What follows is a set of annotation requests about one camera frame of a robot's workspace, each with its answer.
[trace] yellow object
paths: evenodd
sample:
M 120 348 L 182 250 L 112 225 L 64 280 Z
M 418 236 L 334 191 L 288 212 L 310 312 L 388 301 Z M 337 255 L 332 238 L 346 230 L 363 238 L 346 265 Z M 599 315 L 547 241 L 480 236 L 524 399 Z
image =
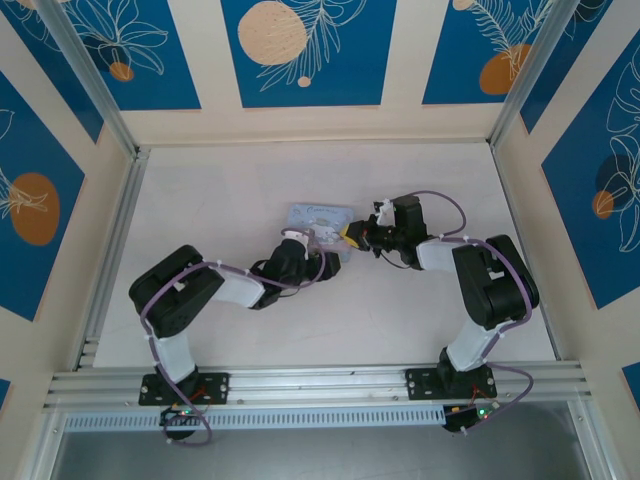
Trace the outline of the yellow object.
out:
M 344 238 L 344 241 L 351 245 L 353 248 L 358 248 L 358 242 L 356 242 L 353 238 L 347 237 L 347 230 L 349 230 L 349 225 L 347 225 L 340 231 L 340 236 Z

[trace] white tabletop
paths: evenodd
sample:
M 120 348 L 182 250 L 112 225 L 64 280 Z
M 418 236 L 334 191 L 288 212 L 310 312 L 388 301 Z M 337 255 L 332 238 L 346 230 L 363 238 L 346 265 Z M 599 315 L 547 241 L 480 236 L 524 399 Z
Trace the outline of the white tabletop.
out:
M 151 355 L 127 292 L 184 244 L 208 260 L 248 268 L 279 244 L 293 203 L 349 206 L 420 189 L 446 193 L 469 220 L 465 233 L 506 233 L 517 244 L 486 144 L 322 142 L 157 148 L 151 153 L 111 296 L 94 366 L 148 366 Z M 444 200 L 423 197 L 429 233 L 459 224 Z M 399 261 L 396 254 L 391 258 Z M 203 366 L 311 366 L 437 361 L 466 312 L 455 275 L 399 270 L 353 251 L 328 282 L 253 311 L 210 302 L 189 327 Z M 553 360 L 536 310 L 490 358 Z

